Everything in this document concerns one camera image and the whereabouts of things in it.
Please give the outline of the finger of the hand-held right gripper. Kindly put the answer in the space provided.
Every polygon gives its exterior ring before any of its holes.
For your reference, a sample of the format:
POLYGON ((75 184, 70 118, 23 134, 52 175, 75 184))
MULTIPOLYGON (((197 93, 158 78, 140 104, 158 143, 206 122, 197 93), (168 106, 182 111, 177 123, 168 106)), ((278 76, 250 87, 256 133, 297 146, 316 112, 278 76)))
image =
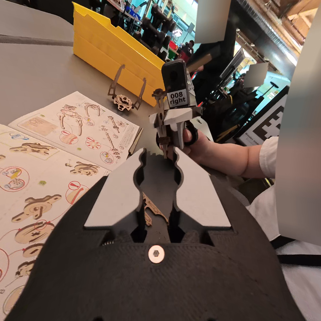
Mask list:
POLYGON ((155 129, 166 128, 163 113, 155 113, 149 116, 149 122, 155 129))
POLYGON ((185 147, 183 131, 187 128, 192 134, 192 139, 187 143, 187 146, 194 144, 198 140, 198 130, 191 123, 191 119, 201 116, 202 114, 202 107, 168 110, 166 114, 166 130, 170 143, 173 143, 174 146, 183 149, 185 147))

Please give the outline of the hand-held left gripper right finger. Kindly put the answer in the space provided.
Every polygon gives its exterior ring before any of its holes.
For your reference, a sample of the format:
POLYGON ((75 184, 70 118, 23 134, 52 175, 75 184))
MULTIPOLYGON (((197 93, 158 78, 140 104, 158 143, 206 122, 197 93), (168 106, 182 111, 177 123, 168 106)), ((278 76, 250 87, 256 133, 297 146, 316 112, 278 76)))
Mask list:
POLYGON ((178 147, 173 148, 177 183, 170 213, 170 235, 197 231, 231 232, 232 225, 210 174, 178 147))

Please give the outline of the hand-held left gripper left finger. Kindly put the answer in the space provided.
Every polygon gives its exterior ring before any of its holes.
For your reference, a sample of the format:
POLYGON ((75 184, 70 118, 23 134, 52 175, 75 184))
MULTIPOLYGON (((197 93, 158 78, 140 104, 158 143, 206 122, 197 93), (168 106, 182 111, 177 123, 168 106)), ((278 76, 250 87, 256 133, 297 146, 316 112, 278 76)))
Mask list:
POLYGON ((145 229, 143 195, 147 150, 141 148, 116 170, 104 183, 84 224, 87 229, 145 229))

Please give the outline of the wooden model rod with gears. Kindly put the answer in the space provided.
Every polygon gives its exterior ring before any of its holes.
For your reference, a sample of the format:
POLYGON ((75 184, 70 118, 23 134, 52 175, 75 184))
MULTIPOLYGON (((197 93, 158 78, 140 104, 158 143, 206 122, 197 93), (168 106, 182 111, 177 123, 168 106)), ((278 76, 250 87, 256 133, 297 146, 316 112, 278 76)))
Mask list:
MULTIPOLYGON (((166 92, 163 91, 162 89, 156 89, 153 94, 152 97, 155 98, 156 100, 156 105, 158 108, 158 111, 156 113, 163 113, 164 118, 165 118, 165 105, 164 105, 164 98, 166 96, 166 92)), ((158 134, 158 145, 162 148, 163 150, 163 154, 164 154, 164 158, 167 159, 167 149, 168 149, 168 145, 170 143, 170 137, 167 133, 167 127, 166 128, 158 128, 157 129, 157 134, 158 134)))

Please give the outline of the person's right forearm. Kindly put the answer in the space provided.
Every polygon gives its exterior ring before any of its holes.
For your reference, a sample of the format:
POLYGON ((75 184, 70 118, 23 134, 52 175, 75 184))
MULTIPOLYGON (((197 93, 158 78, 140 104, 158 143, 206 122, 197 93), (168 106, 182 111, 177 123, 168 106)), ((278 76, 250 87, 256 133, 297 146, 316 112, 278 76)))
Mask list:
POLYGON ((275 179, 278 140, 279 137, 271 137, 262 145, 248 147, 248 160, 243 177, 275 179))

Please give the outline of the wooden model claw assembly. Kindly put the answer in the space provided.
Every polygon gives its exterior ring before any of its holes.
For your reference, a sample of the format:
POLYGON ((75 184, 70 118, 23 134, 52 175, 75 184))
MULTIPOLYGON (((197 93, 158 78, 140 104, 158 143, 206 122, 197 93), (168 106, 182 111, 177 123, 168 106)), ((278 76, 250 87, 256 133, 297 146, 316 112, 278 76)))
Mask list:
POLYGON ((119 67, 119 69, 118 69, 118 71, 117 71, 117 73, 115 75, 114 81, 111 83, 111 85, 109 87, 108 95, 112 96, 113 103, 115 105, 117 105, 118 110, 120 110, 120 111, 124 111, 124 110, 130 111, 132 109, 139 110, 139 108, 141 106, 141 103, 142 103, 142 100, 143 100, 142 96, 143 96, 143 93, 144 93, 145 88, 146 88, 146 78, 143 78, 143 85, 142 85, 140 94, 137 97, 136 102, 132 103, 131 99, 128 98, 127 96, 125 96, 125 95, 116 95, 116 87, 117 87, 117 84, 118 84, 118 79, 119 79, 123 69, 125 69, 125 64, 122 64, 119 67))

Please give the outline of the flat wooden model strip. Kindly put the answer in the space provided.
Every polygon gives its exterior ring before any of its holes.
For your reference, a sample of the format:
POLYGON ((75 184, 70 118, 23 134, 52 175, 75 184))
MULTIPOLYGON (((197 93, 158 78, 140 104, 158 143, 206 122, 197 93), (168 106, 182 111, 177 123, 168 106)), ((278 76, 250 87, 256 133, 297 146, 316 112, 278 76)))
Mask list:
POLYGON ((144 206, 144 217, 145 217, 145 224, 147 227, 152 226, 152 219, 146 212, 149 209, 154 215, 161 216, 165 221, 166 224, 169 225, 169 220, 165 217, 165 215, 157 208, 157 206, 150 200, 150 198, 143 192, 143 206, 144 206))

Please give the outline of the person's right hand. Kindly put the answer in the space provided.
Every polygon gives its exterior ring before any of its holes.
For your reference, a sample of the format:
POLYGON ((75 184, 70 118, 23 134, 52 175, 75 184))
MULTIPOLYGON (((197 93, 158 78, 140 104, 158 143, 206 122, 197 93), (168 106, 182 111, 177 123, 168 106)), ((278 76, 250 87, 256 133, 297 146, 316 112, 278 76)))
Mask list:
POLYGON ((183 152, 196 163, 223 174, 251 177, 247 168, 249 160, 247 147, 231 143, 215 143, 210 141, 204 133, 198 131, 196 142, 190 146, 185 146, 183 152))

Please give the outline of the brown cardboard sheet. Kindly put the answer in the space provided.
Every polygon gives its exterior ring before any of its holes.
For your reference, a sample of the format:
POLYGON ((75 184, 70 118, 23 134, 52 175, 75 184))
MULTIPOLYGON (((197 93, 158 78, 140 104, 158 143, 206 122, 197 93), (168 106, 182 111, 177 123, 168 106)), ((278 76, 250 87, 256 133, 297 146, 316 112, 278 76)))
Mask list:
POLYGON ((142 131, 143 131, 143 128, 140 128, 139 131, 138 131, 138 134, 136 135, 136 137, 134 139, 133 144, 131 145, 131 147, 130 147, 130 149, 128 151, 129 155, 132 155, 134 153, 134 150, 135 150, 135 148, 136 148, 136 146, 138 144, 138 141, 139 141, 139 138, 140 138, 140 136, 142 134, 142 131))

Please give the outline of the black dumbbell rack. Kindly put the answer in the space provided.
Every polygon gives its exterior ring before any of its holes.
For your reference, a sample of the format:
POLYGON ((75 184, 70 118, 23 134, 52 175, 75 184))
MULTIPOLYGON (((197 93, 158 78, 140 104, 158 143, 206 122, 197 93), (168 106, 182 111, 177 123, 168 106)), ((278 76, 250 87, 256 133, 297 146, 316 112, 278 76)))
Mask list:
POLYGON ((168 58, 171 35, 176 27, 173 18, 167 17, 157 4, 151 7, 151 18, 143 18, 143 33, 136 31, 133 37, 164 62, 168 58))

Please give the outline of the yellow plastic bin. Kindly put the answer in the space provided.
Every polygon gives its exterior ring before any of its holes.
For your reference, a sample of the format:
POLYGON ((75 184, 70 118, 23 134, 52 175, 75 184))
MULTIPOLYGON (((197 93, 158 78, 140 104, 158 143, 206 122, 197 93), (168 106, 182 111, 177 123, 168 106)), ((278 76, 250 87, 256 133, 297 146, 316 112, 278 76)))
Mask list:
POLYGON ((109 18, 75 2, 73 52, 83 61, 114 79, 122 65, 118 84, 138 96, 146 80, 142 100, 155 106, 156 89, 164 90, 161 68, 164 62, 109 18))

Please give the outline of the open instruction booklet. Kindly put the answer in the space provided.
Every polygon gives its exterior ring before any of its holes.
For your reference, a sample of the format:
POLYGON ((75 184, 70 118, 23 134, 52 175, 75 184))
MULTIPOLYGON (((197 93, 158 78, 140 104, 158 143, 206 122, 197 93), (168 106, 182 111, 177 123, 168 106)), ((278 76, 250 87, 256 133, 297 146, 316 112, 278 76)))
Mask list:
POLYGON ((1 320, 54 227, 127 159, 139 129, 77 91, 1 125, 1 320))

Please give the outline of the black framed marker sign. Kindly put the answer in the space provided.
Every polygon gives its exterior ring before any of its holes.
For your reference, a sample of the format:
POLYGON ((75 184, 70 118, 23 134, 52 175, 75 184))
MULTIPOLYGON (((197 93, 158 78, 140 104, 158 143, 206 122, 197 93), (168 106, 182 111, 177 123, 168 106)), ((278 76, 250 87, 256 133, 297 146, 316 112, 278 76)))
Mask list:
POLYGON ((242 146, 262 145, 271 137, 278 137, 289 86, 285 86, 233 137, 242 146))

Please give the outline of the person's white shirt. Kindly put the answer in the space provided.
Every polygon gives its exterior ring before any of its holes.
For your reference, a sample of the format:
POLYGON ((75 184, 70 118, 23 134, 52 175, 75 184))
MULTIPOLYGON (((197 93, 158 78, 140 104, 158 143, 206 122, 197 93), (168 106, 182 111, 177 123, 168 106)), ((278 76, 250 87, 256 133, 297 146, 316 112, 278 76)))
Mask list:
MULTIPOLYGON (((257 220, 269 241, 280 236, 276 215, 275 185, 258 195, 249 212, 257 220)), ((321 247, 315 244, 292 241, 280 247, 280 255, 320 255, 321 247)), ((321 320, 321 269, 298 264, 282 264, 288 288, 306 320, 321 320)))

